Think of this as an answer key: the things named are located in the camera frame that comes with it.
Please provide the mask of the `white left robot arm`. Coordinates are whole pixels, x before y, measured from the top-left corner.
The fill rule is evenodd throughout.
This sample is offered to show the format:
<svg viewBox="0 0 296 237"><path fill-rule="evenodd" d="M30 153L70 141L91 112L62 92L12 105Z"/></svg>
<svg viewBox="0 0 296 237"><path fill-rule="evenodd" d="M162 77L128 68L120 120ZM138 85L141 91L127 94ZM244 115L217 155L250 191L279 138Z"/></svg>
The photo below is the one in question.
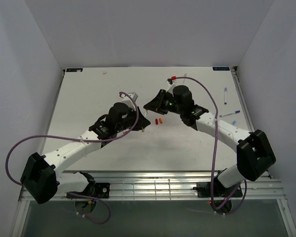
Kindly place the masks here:
<svg viewBox="0 0 296 237"><path fill-rule="evenodd" d="M38 204L46 203L60 193L65 193L68 198L75 195L99 198L96 181L90 174L82 171L69 174L64 171L81 158L109 144L118 133L140 131L149 125L150 121L139 109L117 102L77 141L44 155L32 154L21 176L21 183Z"/></svg>

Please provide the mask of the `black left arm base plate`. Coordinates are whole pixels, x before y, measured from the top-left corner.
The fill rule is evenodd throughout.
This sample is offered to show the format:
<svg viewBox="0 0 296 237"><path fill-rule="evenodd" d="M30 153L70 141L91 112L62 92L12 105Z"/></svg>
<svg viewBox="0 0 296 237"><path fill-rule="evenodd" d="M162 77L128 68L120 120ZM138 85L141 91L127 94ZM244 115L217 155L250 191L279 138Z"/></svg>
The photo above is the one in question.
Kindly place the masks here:
<svg viewBox="0 0 296 237"><path fill-rule="evenodd" d="M88 196L95 198L109 198L110 197L110 183L95 183L91 186Z"/></svg>

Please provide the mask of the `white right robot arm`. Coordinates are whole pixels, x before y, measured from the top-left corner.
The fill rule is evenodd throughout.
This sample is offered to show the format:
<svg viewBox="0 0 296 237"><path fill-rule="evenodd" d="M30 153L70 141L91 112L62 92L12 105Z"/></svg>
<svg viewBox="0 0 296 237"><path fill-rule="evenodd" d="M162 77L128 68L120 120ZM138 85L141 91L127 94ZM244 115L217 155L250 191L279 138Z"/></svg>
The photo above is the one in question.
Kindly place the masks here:
<svg viewBox="0 0 296 237"><path fill-rule="evenodd" d="M185 125L217 138L235 151L236 164L214 177L213 190L219 196L225 196L233 185L244 180L257 180L276 162L263 131L247 131L215 119L208 109L195 104L185 85L175 86L172 92L160 90L144 109L161 115L176 113Z"/></svg>

